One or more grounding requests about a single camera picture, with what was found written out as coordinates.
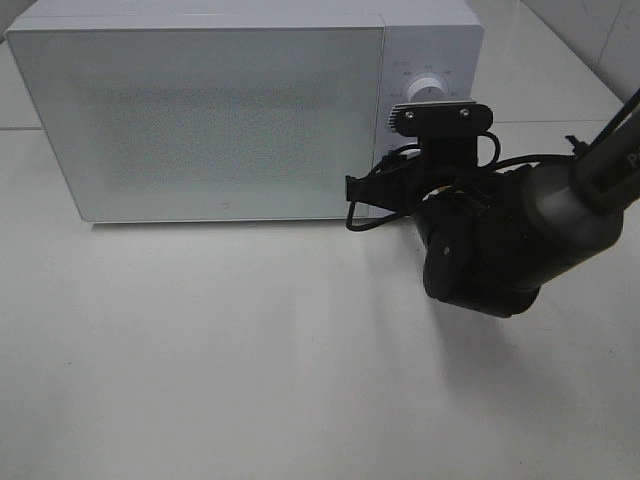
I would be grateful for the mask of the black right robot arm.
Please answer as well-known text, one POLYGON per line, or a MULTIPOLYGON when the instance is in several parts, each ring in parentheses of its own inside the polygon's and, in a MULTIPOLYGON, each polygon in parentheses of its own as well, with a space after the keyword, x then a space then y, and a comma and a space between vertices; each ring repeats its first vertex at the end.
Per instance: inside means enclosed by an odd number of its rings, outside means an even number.
POLYGON ((591 142, 481 164, 492 110, 475 101, 399 104, 391 129, 405 145, 363 177, 350 206, 411 218, 426 250, 422 281, 438 301, 508 318, 541 287, 619 239, 639 197, 639 99, 630 97, 591 142))

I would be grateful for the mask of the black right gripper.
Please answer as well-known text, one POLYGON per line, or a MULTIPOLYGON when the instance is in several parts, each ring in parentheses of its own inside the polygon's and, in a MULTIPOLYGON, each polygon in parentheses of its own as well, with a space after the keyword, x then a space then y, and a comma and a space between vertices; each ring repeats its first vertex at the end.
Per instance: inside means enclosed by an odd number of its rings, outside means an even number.
POLYGON ((389 150, 374 173, 359 178, 346 175, 345 199, 399 213, 477 164, 477 136, 419 138, 389 150))

